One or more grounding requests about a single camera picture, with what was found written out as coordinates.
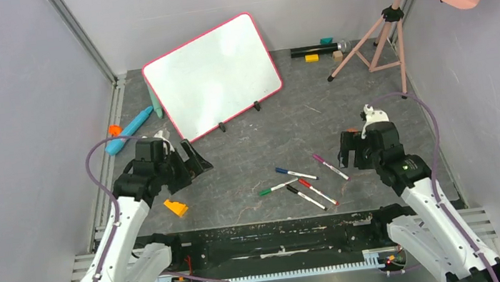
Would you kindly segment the black whiteboard marker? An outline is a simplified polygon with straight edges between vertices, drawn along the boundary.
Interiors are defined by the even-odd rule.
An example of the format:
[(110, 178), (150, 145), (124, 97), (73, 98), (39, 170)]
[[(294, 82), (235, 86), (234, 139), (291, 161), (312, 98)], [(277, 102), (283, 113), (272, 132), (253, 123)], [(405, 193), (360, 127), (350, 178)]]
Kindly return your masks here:
[(304, 200), (314, 204), (315, 206), (317, 206), (318, 208), (320, 208), (321, 210), (323, 211), (327, 211), (327, 207), (323, 204), (320, 204), (318, 201), (316, 201), (315, 199), (313, 198), (310, 198), (309, 196), (307, 196), (305, 193), (302, 193), (301, 191), (299, 191), (297, 188), (293, 187), (292, 185), (288, 184), (288, 185), (285, 185), (285, 188), (290, 191), (291, 193), (303, 198)]

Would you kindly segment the pink framed whiteboard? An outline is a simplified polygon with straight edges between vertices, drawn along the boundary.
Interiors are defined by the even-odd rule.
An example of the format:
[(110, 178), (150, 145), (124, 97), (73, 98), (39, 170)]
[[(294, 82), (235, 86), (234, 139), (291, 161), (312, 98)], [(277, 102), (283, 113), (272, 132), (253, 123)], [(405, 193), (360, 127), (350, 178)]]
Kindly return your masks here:
[(242, 12), (142, 68), (183, 139), (195, 142), (283, 88), (249, 13)]

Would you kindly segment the blue whiteboard marker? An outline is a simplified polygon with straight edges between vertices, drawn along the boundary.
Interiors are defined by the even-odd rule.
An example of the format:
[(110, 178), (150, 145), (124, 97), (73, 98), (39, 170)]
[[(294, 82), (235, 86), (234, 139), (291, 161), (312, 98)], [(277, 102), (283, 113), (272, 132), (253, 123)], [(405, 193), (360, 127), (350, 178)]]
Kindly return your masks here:
[(284, 169), (284, 168), (279, 168), (279, 167), (276, 167), (275, 168), (275, 172), (277, 173), (280, 173), (280, 174), (288, 174), (290, 176), (296, 176), (296, 177), (301, 177), (301, 178), (308, 178), (308, 179), (313, 179), (313, 180), (317, 180), (319, 179), (318, 176), (315, 176), (315, 175), (310, 175), (310, 174), (307, 174), (307, 173), (301, 173), (301, 172), (296, 172), (296, 171), (290, 171), (288, 169)]

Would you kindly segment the green whiteboard marker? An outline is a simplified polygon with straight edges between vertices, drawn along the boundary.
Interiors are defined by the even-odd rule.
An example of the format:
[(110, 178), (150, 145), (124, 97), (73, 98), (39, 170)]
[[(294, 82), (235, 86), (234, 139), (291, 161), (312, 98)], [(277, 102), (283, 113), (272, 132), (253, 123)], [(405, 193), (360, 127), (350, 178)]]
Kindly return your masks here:
[(267, 194), (270, 194), (270, 193), (271, 193), (271, 192), (273, 192), (273, 191), (276, 191), (277, 189), (280, 189), (280, 188), (283, 188), (283, 187), (285, 187), (285, 186), (288, 186), (288, 184), (291, 184), (291, 183), (296, 182), (296, 181), (298, 181), (298, 178), (293, 178), (293, 179), (288, 180), (288, 181), (286, 181), (286, 182), (284, 182), (284, 183), (280, 183), (280, 184), (278, 184), (278, 185), (276, 185), (276, 186), (272, 186), (271, 188), (264, 189), (264, 190), (260, 191), (260, 192), (258, 193), (258, 195), (259, 195), (259, 196), (265, 196), (265, 195), (267, 195)]

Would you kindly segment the teal block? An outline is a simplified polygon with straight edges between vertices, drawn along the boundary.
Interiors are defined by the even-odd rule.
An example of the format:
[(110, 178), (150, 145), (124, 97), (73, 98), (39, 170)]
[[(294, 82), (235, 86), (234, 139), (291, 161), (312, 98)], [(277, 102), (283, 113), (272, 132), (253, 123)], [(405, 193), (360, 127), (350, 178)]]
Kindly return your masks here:
[(320, 39), (320, 44), (332, 44), (333, 38), (332, 37), (326, 37), (326, 38), (321, 38)]

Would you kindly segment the yellow plastic wedge block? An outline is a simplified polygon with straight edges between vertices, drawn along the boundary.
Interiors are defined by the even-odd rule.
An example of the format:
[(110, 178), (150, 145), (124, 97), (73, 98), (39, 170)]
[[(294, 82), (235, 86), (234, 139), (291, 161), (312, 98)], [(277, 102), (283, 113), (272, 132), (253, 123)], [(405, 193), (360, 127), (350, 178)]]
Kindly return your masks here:
[(189, 210), (189, 207), (185, 203), (170, 201), (169, 199), (165, 200), (164, 206), (167, 207), (170, 212), (175, 213), (178, 217), (183, 217)]

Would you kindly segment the pink tripod stand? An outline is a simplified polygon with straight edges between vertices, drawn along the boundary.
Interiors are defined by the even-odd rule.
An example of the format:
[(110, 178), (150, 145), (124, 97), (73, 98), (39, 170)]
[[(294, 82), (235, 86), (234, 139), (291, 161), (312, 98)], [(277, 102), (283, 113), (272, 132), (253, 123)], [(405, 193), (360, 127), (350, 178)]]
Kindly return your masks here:
[[(353, 56), (358, 56), (359, 60), (362, 61), (367, 67), (369, 72), (375, 72), (380, 70), (391, 69), (392, 67), (399, 67), (400, 77), (401, 77), (401, 96), (406, 97), (408, 92), (408, 81), (406, 75), (406, 59), (404, 52), (404, 11), (401, 9), (402, 0), (394, 0), (393, 4), (383, 9), (381, 16), (377, 22), (369, 29), (369, 31), (364, 35), (364, 37), (358, 42), (355, 47), (353, 47), (350, 52), (345, 55), (341, 63), (334, 69), (334, 71), (328, 76), (327, 81), (332, 82), (334, 78), (340, 73), (340, 71), (345, 67), (346, 64), (351, 60)], [(375, 52), (371, 59), (367, 59), (361, 53), (361, 47), (366, 43), (371, 35), (382, 25), (379, 35), (374, 40)], [(396, 32), (398, 39), (398, 50), (397, 56), (398, 60), (385, 65), (378, 65), (381, 52), (384, 49), (385, 43), (388, 42), (389, 32), (391, 28), (396, 27)]]

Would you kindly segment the blue toy tube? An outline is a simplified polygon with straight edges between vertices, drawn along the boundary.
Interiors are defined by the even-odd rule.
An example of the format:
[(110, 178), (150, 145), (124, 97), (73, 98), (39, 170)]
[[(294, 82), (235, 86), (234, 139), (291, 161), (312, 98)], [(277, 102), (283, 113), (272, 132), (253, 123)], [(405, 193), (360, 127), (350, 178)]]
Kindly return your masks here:
[[(144, 124), (144, 122), (150, 117), (151, 113), (154, 111), (153, 106), (146, 107), (143, 111), (138, 113), (138, 115), (132, 119), (132, 121), (125, 127), (122, 127), (123, 131), (120, 136), (133, 136), (135, 132)], [(110, 156), (115, 156), (122, 150), (126, 144), (126, 139), (115, 139), (111, 140), (104, 149), (106, 153)]]

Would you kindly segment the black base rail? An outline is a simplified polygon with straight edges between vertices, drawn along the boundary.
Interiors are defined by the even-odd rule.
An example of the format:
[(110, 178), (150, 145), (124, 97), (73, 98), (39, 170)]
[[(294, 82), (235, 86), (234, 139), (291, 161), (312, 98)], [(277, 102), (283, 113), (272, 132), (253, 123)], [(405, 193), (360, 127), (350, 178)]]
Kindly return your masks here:
[(169, 270), (173, 271), (211, 269), (234, 260), (390, 246), (385, 226), (396, 214), (418, 216), (410, 206), (395, 203), (371, 211), (139, 236), (128, 246), (128, 261), (123, 270), (130, 269), (144, 247), (154, 242), (171, 249)]

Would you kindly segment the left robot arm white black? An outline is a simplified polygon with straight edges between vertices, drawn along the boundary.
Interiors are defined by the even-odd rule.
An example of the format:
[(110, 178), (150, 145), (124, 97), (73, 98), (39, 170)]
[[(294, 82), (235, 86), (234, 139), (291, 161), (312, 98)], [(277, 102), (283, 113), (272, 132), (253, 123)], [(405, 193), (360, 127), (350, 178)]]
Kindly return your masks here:
[(144, 244), (136, 261), (130, 262), (139, 229), (159, 192), (166, 188), (169, 193), (177, 193), (213, 166), (187, 139), (180, 143), (187, 160), (162, 133), (138, 139), (135, 145), (134, 159), (124, 167), (112, 189), (105, 190), (111, 199), (111, 213), (80, 282), (154, 282), (166, 269), (180, 269), (186, 260), (179, 236), (156, 233)]

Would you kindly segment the yellow rectangular block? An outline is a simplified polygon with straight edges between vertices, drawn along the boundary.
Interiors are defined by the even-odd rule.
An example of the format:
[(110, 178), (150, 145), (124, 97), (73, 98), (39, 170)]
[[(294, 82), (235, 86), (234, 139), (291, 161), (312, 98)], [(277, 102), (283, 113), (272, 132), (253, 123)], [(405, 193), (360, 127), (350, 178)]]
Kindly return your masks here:
[(305, 62), (306, 63), (319, 61), (319, 55), (318, 54), (305, 55), (304, 58), (305, 58)]

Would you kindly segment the purple whiteboard marker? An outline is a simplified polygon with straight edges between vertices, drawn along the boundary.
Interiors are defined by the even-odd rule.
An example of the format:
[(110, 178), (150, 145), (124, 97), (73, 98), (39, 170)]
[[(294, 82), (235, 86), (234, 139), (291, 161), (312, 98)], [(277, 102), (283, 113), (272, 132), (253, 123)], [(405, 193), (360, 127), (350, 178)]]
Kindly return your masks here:
[(335, 174), (338, 174), (340, 177), (342, 177), (346, 181), (350, 181), (350, 177), (343, 173), (341, 170), (336, 168), (335, 166), (332, 166), (329, 162), (325, 161), (324, 158), (320, 157), (318, 154), (313, 154), (312, 157), (317, 160), (319, 163), (330, 169), (332, 172)]

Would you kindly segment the mint green toy tube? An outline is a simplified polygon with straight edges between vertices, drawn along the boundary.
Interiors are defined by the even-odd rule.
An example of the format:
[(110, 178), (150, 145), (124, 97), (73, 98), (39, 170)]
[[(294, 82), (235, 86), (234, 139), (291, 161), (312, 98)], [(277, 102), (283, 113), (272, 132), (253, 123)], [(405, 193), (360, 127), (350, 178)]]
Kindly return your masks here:
[(164, 108), (162, 108), (162, 105), (159, 102), (158, 97), (156, 96), (156, 92), (152, 89), (152, 87), (149, 84), (147, 84), (147, 86), (148, 86), (149, 97), (151, 99), (153, 110), (155, 111), (156, 115), (160, 119), (162, 119), (164, 117)]

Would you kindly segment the orange toy piece left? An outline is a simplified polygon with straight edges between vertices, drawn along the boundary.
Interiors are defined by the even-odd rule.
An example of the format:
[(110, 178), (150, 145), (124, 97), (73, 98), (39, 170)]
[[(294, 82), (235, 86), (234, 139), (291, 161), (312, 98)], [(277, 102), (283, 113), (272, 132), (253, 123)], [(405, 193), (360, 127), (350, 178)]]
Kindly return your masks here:
[(118, 125), (110, 125), (108, 127), (108, 133), (110, 136), (120, 136), (122, 134), (122, 127), (118, 126)]

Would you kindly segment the red whiteboard marker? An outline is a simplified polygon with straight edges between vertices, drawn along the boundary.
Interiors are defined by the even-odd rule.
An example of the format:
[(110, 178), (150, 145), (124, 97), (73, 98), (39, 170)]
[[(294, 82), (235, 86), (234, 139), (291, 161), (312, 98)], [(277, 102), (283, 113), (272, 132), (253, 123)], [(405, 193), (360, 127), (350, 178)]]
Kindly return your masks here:
[(307, 182), (306, 180), (303, 180), (302, 178), (300, 178), (298, 180), (298, 182), (305, 186), (306, 188), (308, 188), (309, 190), (313, 191), (314, 193), (316, 193), (317, 195), (320, 195), (320, 197), (323, 197), (324, 199), (326, 199), (328, 202), (331, 202), (332, 204), (334, 204), (335, 206), (338, 206), (340, 203), (333, 199), (332, 197), (326, 195), (325, 193), (323, 193), (322, 191), (320, 191), (319, 189), (315, 188), (312, 184), (310, 184), (309, 182)]

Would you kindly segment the wooden cube block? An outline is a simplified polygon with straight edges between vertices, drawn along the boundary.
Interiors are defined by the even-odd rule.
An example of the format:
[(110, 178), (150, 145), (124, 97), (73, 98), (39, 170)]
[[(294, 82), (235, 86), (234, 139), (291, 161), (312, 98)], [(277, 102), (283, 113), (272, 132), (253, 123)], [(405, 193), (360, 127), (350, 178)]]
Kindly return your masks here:
[(340, 50), (338, 51), (334, 51), (331, 55), (332, 59), (334, 60), (334, 62), (342, 62), (344, 60), (344, 53)]

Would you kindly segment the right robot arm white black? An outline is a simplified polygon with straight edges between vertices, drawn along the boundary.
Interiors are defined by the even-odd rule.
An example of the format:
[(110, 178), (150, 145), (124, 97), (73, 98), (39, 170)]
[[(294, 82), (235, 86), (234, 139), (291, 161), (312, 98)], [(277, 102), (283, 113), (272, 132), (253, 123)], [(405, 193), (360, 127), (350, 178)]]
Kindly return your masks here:
[(372, 216), (371, 235), (378, 244), (405, 248), (438, 282), (500, 282), (500, 257), (451, 206), (420, 157), (407, 154), (394, 123), (378, 121), (365, 132), (344, 131), (339, 162), (372, 169), (403, 199), (414, 215), (395, 203)]

